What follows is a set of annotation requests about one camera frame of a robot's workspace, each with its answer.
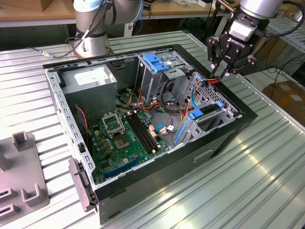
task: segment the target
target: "gray plastic holder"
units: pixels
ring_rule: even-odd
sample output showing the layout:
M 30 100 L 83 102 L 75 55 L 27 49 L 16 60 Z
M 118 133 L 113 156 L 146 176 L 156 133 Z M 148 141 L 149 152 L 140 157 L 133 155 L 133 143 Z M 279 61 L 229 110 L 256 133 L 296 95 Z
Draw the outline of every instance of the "gray plastic holder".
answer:
M 0 227 L 50 202 L 34 135 L 0 141 Z

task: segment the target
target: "gripper logo text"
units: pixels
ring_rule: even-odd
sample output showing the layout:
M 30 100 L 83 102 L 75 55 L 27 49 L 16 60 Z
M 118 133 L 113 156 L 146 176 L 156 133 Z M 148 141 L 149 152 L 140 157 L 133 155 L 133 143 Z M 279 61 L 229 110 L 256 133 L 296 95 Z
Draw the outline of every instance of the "gripper logo text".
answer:
M 237 44 L 237 45 L 239 45 L 240 47 L 243 47 L 243 48 L 245 47 L 244 44 L 241 44 L 240 42 L 238 42 L 238 41 L 232 39 L 231 37 L 229 38 L 228 41 L 229 41 L 229 42 L 233 42 L 234 44 Z

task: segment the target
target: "cardboard box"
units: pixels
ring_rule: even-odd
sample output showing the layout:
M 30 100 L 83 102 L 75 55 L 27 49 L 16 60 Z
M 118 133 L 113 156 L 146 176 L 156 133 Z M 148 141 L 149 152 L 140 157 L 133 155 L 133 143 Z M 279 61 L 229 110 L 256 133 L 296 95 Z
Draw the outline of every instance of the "cardboard box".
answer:
M 53 0 L 0 0 L 0 4 L 25 8 L 29 10 L 44 11 Z
M 263 89 L 269 98 L 274 84 Z M 290 114 L 300 124 L 305 126 L 305 92 L 293 81 L 275 84 L 272 100 Z

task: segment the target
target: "aluminum table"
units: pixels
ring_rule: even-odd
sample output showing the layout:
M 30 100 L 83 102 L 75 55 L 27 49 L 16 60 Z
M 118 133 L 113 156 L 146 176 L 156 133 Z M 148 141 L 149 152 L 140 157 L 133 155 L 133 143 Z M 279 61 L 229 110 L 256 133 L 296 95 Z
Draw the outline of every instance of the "aluminum table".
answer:
M 270 19 L 267 30 L 273 34 L 278 34 L 291 30 L 297 24 L 297 22 L 290 18 L 273 18 Z M 295 32 L 280 38 L 305 53 L 305 24 L 301 25 Z
M 181 44 L 208 67 L 206 47 L 182 31 L 110 40 L 115 52 Z M 68 45 L 45 47 L 64 53 Z M 0 52 L 0 138 L 21 130 L 35 135 L 50 204 L 2 229 L 99 228 L 83 212 L 68 171 L 71 157 L 42 64 L 31 50 Z M 109 220 L 103 228 L 295 228 L 305 223 L 304 127 L 241 76 L 224 79 L 257 114 L 219 156 Z

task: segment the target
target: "motherboard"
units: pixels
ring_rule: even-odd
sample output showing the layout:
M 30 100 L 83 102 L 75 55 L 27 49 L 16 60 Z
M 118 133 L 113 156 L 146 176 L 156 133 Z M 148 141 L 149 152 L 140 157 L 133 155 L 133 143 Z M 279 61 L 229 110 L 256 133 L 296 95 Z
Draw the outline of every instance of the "motherboard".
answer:
M 121 172 L 166 152 L 160 136 L 152 136 L 152 125 L 145 112 L 120 116 L 108 114 L 89 126 L 92 133 L 93 179 L 101 183 Z

